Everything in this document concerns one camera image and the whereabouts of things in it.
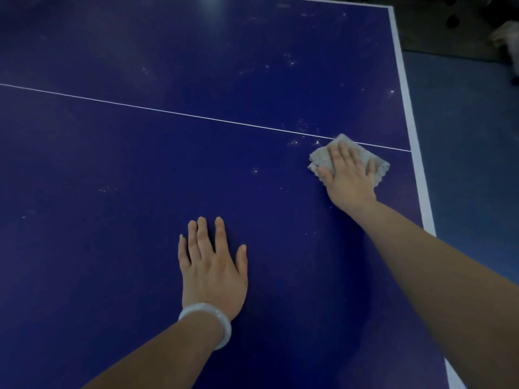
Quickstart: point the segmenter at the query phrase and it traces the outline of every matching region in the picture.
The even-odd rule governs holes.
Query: person's left arm
[[[214,249],[203,217],[188,224],[188,240],[180,236],[182,306],[209,303],[231,321],[240,312],[247,293],[246,248],[243,245],[238,249],[235,265],[229,254],[223,220],[218,217],[215,225]],[[190,313],[83,389],[190,388],[223,337],[224,327],[212,314]]]

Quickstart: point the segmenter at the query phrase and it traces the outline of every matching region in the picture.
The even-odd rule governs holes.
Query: person
[[[329,148],[335,175],[320,168],[332,202],[370,236],[412,307],[469,388],[519,387],[519,287],[428,234],[374,194],[375,164]],[[247,294],[247,250],[231,259],[224,221],[188,224],[178,242],[182,306],[207,303],[232,321]],[[224,338],[221,320],[194,311],[89,382],[84,389],[189,388]]]

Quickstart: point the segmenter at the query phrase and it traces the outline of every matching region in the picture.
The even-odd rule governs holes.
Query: white line
[[[313,2],[330,2],[333,4],[346,4],[346,5],[360,5],[360,6],[374,6],[376,8],[390,8],[389,5],[377,5],[377,4],[365,4],[363,2],[350,2],[350,1],[335,1],[335,0],[301,0],[301,1],[313,1]]]
[[[296,135],[303,135],[303,136],[312,136],[314,138],[322,138],[322,139],[329,139],[333,140],[335,138],[331,138],[328,136],[321,136],[321,135],[312,135],[312,134],[306,134],[303,132],[296,132],[296,131],[290,131],[290,130],[281,130],[278,128],[271,128],[271,127],[263,127],[261,125],[254,125],[254,124],[246,124],[246,123],[238,123],[237,121],[229,121],[229,120],[220,120],[220,119],[214,119],[212,117],[204,117],[204,116],[197,116],[197,115],[188,115],[187,113],[179,113],[179,112],[173,112],[170,110],[163,110],[163,109],[154,109],[154,108],[147,108],[145,106],[137,106],[137,105],[130,105],[130,104],[121,104],[119,102],[112,102],[112,101],[105,101],[103,99],[95,99],[95,98],[88,98],[88,97],[81,97],[79,95],[70,95],[70,94],[63,94],[63,93],[57,93],[54,91],[47,91],[47,90],[39,90],[39,89],[31,89],[29,87],[22,87],[22,86],[15,86],[13,84],[5,84],[0,83],[0,86],[4,87],[10,87],[12,89],[20,89],[20,90],[29,90],[29,91],[36,91],[39,93],[46,93],[46,94],[53,94],[53,95],[61,95],[63,97],[71,97],[71,98],[78,98],[78,99],[86,99],[88,101],[95,101],[95,102],[101,102],[103,104],[111,104],[111,105],[120,105],[120,106],[127,106],[129,108],[136,108],[136,109],[144,109],[144,110],[152,110],[155,112],[162,112],[162,113],[170,113],[172,115],[178,115],[178,116],[185,116],[185,117],[194,117],[196,119],[204,119],[204,120],[211,120],[211,121],[219,121],[221,123],[229,123],[229,124],[237,124],[237,125],[245,125],[247,127],[255,127],[255,128],[261,128],[263,130],[273,130],[273,131],[279,131],[279,132],[288,132],[289,134],[296,134]],[[398,149],[396,147],[387,147],[387,146],[380,146],[380,145],[372,145],[371,143],[360,143],[361,146],[373,146],[373,147],[380,147],[383,149],[390,149],[390,150],[398,150],[398,151],[407,151],[411,152],[410,150],[405,149]]]
[[[402,102],[404,104],[405,121],[407,124],[407,134],[409,135],[409,144],[411,146],[412,165],[415,170],[416,187],[418,189],[418,201],[420,203],[422,222],[424,223],[424,229],[431,235],[436,236],[436,229],[434,228],[434,220],[432,218],[431,202],[429,200],[429,191],[427,189],[427,181],[425,179],[424,164],[421,158],[420,144],[418,142],[415,119],[412,115],[411,97],[409,93],[409,87],[407,85],[407,77],[405,75],[402,48],[400,47],[400,39],[398,37],[397,20],[394,16],[393,7],[389,9],[389,20],[391,24],[391,32],[393,34],[394,54],[397,59],[398,75],[400,78],[400,90],[402,92]],[[447,359],[445,359],[445,368],[449,388],[465,389],[465,385]]]

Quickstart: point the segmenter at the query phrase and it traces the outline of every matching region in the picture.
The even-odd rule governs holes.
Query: forearm
[[[519,287],[386,205],[349,213],[469,387],[519,384]]]
[[[215,317],[191,313],[83,389],[191,388],[222,338],[223,327]]]

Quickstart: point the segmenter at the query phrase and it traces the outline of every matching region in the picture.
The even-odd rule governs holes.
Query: person's left hand
[[[227,246],[223,219],[217,217],[214,224],[217,228],[214,249],[204,217],[198,218],[198,222],[189,222],[187,240],[180,235],[178,262],[184,282],[182,307],[210,303],[231,321],[240,312],[247,295],[247,247],[238,248],[235,265]]]

